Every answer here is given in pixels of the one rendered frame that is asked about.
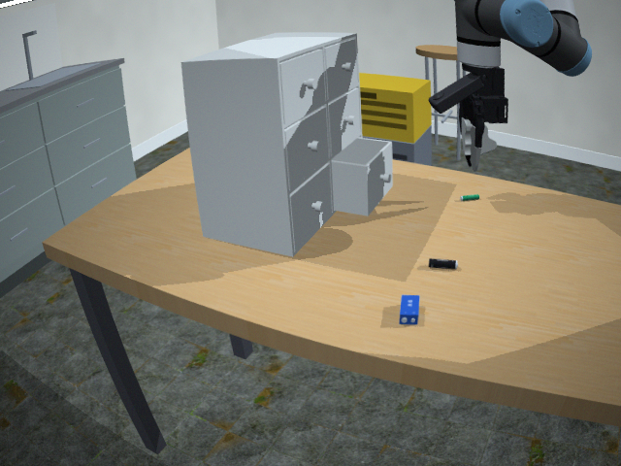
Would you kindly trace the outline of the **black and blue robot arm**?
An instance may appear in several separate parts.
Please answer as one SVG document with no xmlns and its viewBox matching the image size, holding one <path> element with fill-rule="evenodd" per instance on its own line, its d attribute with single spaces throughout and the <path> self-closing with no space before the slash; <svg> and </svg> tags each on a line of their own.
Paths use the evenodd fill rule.
<svg viewBox="0 0 621 466">
<path fill-rule="evenodd" d="M 581 37 L 573 0 L 454 1 L 457 60 L 466 65 L 501 66 L 501 39 L 570 77 L 591 62 L 592 49 Z M 442 114 L 483 87 L 480 77 L 469 73 L 431 96 L 429 103 Z"/>
</svg>

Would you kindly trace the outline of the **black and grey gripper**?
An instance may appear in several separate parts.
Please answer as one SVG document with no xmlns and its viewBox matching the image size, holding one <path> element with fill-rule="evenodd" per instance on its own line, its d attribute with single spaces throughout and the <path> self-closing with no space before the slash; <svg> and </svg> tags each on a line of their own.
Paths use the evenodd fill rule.
<svg viewBox="0 0 621 466">
<path fill-rule="evenodd" d="M 484 85 L 482 89 L 460 102 L 459 109 L 464 154 L 468 166 L 473 166 L 476 172 L 480 156 L 497 147 L 497 142 L 488 136 L 488 128 L 484 122 L 507 123 L 508 99 L 505 98 L 505 69 L 479 68 L 464 63 L 462 63 L 462 69 L 471 72 L 471 75 L 480 77 Z"/>
</svg>

